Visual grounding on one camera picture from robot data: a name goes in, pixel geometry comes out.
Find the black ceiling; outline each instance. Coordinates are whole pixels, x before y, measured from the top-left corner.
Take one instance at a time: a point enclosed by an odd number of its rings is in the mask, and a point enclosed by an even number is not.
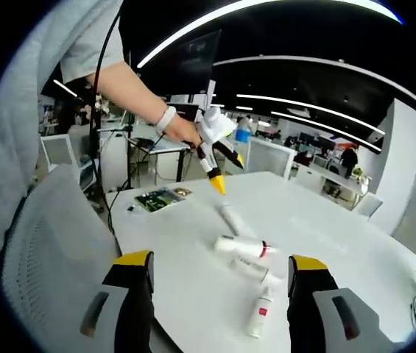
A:
[[[168,36],[194,19],[234,0],[126,0],[120,32],[133,66]],[[416,4],[386,1],[404,25],[373,11],[338,1],[289,0],[249,7],[188,33],[190,40],[221,29],[216,61],[262,55],[342,59],[402,85],[416,94]],[[237,93],[302,101],[377,126],[394,98],[416,109],[416,101],[389,85],[343,68],[317,63],[258,61],[217,66],[216,103],[244,105],[254,113],[288,113],[287,104],[237,99]],[[317,121],[366,138],[368,128],[324,112]]]

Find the ceiling light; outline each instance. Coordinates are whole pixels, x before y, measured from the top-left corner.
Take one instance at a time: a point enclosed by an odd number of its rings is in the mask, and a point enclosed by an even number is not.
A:
[[[317,123],[315,121],[311,121],[311,120],[308,120],[308,119],[298,118],[297,116],[293,116],[293,115],[290,115],[290,114],[283,114],[283,113],[278,113],[278,112],[272,112],[272,114],[279,115],[279,116],[284,116],[285,118],[295,119],[295,120],[299,120],[299,121],[304,121],[304,122],[309,123],[309,124],[313,124],[313,125],[316,125],[316,126],[324,127],[326,129],[332,130],[332,131],[337,132],[339,134],[342,134],[344,136],[348,136],[349,138],[353,138],[354,140],[357,140],[358,142],[360,142],[360,143],[362,143],[362,144],[364,144],[366,146],[369,146],[369,147],[371,147],[372,149],[375,149],[378,152],[381,151],[381,149],[379,149],[375,145],[372,145],[371,143],[368,143],[367,141],[362,140],[361,138],[358,138],[356,136],[353,136],[353,135],[349,134],[348,132],[343,132],[341,130],[335,129],[334,127],[330,127],[330,126],[327,126],[327,125],[324,125],[324,124],[321,124],[321,123]]]
[[[214,10],[211,13],[208,13],[197,20],[191,22],[190,24],[184,26],[182,29],[175,32],[173,35],[165,39],[162,43],[160,43],[155,49],[153,49],[148,55],[142,59],[142,61],[137,64],[138,68],[142,68],[144,65],[146,65],[150,60],[152,60],[158,53],[163,51],[167,46],[174,43],[176,40],[180,39],[182,36],[186,35],[187,33],[191,32],[192,30],[202,26],[203,24],[206,24],[208,22],[211,22],[212,20],[215,20],[216,18],[222,17],[224,15],[227,15],[229,13],[233,13],[235,11],[239,11],[242,9],[245,9],[247,7],[256,6],[260,4],[266,4],[268,2],[274,2],[274,1],[280,1],[280,0],[241,0],[234,2],[233,4],[229,4],[227,6],[221,7],[217,10]],[[394,13],[392,13],[391,10],[388,10],[386,7],[384,7],[381,4],[378,4],[371,0],[332,0],[332,1],[340,1],[340,2],[346,2],[349,4],[358,5],[361,7],[366,7],[369,10],[376,11],[377,13],[381,13],[382,15],[385,15],[399,23],[399,19],[396,17]]]
[[[385,135],[385,132],[383,130],[381,130],[381,129],[377,128],[377,127],[374,127],[373,125],[369,125],[369,124],[365,123],[364,121],[361,121],[361,120],[352,118],[351,116],[348,116],[346,114],[342,114],[342,113],[336,112],[335,110],[330,110],[330,109],[327,109],[327,108],[318,107],[317,105],[302,103],[300,101],[290,101],[288,99],[275,98],[275,97],[253,96],[251,94],[238,94],[237,96],[239,98],[264,99],[266,101],[280,101],[282,103],[296,104],[296,105],[301,105],[303,107],[308,107],[308,108],[313,108],[313,109],[317,109],[317,110],[322,110],[323,112],[327,112],[327,113],[330,113],[330,114],[335,114],[335,115],[341,116],[342,118],[345,118],[345,119],[354,121],[354,122],[356,122],[358,124],[361,124],[363,126],[366,126],[369,129],[372,129],[374,131],[377,131],[377,132],[379,132],[382,135]]]
[[[57,86],[59,86],[59,87],[61,87],[61,88],[63,88],[64,90],[66,90],[67,92],[69,92],[72,96],[74,96],[75,98],[77,98],[78,97],[78,95],[74,92],[74,91],[72,91],[70,88],[68,88],[67,86],[65,86],[64,84],[62,84],[62,83],[60,83],[60,82],[58,82],[56,79],[54,80],[54,83],[57,85]]]

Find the white pillar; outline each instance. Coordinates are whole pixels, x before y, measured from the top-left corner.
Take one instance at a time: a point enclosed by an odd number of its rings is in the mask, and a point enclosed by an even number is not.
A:
[[[416,175],[416,111],[395,99],[384,125],[386,135],[370,183],[370,192],[384,203],[370,222],[392,235],[404,214]]]

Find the white bottle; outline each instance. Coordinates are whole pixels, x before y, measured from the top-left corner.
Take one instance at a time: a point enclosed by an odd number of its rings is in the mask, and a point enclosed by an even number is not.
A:
[[[260,298],[257,299],[253,313],[250,316],[249,324],[247,326],[248,335],[255,338],[261,337],[272,302],[272,289],[270,287],[265,287],[264,292],[261,294]]]
[[[224,220],[239,237],[257,238],[251,228],[246,225],[242,217],[229,204],[223,204],[219,209]]]
[[[221,235],[217,238],[214,249],[217,252],[236,252],[259,258],[278,251],[277,248],[267,244],[264,240],[230,235]]]
[[[240,256],[237,256],[232,260],[230,267],[240,274],[270,287],[276,287],[283,283],[283,280],[275,276],[267,267],[259,265],[258,263],[253,263]]]

